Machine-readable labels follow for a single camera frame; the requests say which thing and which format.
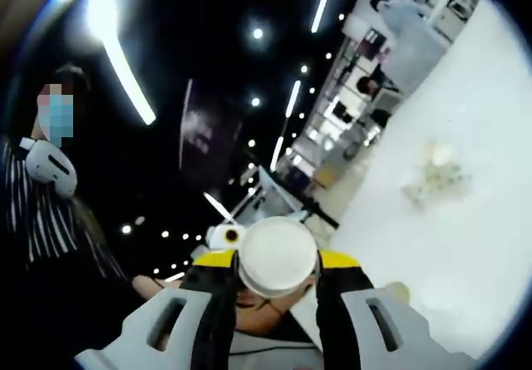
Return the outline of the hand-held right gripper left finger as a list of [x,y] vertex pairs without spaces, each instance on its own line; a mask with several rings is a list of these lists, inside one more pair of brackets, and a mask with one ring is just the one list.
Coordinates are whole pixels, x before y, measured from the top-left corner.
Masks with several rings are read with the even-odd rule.
[[121,335],[75,357],[80,369],[226,369],[239,286],[235,251],[197,259],[175,289],[126,317]]

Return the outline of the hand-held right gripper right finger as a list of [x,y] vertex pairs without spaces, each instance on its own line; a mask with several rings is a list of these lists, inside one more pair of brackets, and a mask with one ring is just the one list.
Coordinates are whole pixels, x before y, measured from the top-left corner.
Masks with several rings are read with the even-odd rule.
[[391,289],[376,289],[357,260],[318,251],[317,324],[326,369],[452,369],[428,322]]

